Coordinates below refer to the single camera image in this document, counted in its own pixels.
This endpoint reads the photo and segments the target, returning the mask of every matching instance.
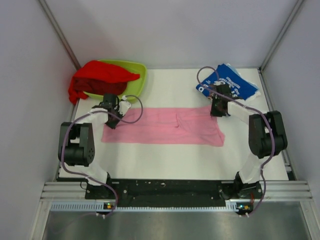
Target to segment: green plastic tub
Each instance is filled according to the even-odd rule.
[[[142,90],[144,89],[144,85],[147,77],[147,68],[145,65],[138,62],[121,61],[121,60],[101,59],[99,61],[107,64],[120,66],[134,74],[140,74],[139,79],[134,81],[128,81],[125,91],[118,96],[120,99],[122,98],[123,95],[136,95],[138,97],[141,94]],[[84,91],[84,93],[88,95],[90,98],[98,99],[100,102],[102,102],[104,99],[103,95],[97,95],[97,94],[93,94],[86,91]],[[133,103],[137,99],[133,96],[129,96],[127,100]]]

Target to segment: pink cloth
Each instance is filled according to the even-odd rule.
[[[129,109],[124,120],[134,121],[140,108]],[[198,108],[144,108],[134,124],[119,122],[116,129],[104,126],[102,142],[138,144],[198,144],[222,147],[225,135],[210,106]]]

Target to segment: dark red fabric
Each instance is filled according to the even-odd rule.
[[[86,99],[88,96],[83,92],[120,95],[126,90],[129,81],[139,78],[139,74],[131,73],[120,66],[90,61],[73,75],[68,89],[69,100],[76,104],[79,98]]]

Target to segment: white table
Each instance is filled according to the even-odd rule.
[[[145,87],[140,96],[144,107],[196,108],[210,105],[211,102],[195,89],[197,71],[198,69],[148,70]],[[256,84],[261,91],[261,96],[250,102],[250,105],[259,110],[267,110],[258,70],[243,68],[238,71],[244,79]],[[210,70],[204,70],[200,75],[201,80],[210,73]],[[97,104],[98,100],[81,99],[76,118]],[[140,105],[135,103],[133,107],[137,108]],[[225,134],[223,147],[193,144],[103,143],[101,126],[94,135],[94,160],[109,172],[112,178],[233,180],[250,152],[248,126],[232,116],[218,118],[218,125]],[[59,176],[78,177],[66,173],[63,169]],[[265,167],[264,176],[266,180],[288,180],[281,154],[275,156]]]

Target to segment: white wall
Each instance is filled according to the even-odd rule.
[[[300,179],[308,180],[320,209],[320,1],[306,1],[265,70],[281,111],[288,151]]]
[[[79,62],[259,67],[296,0],[47,0]]]
[[[0,238],[30,234],[75,71],[36,0],[0,3]]]

